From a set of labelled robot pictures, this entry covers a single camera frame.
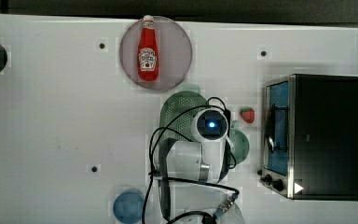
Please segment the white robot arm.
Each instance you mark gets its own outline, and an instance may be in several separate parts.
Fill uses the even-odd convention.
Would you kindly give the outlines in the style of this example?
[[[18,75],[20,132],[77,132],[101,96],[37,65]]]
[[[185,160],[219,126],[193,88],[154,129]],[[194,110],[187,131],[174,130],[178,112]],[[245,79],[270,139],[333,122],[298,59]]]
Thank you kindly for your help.
[[[190,137],[168,137],[158,149],[158,189],[160,211],[172,219],[171,183],[192,183],[218,187],[228,171],[238,163],[230,137],[231,112],[213,106],[200,109],[190,119]]]

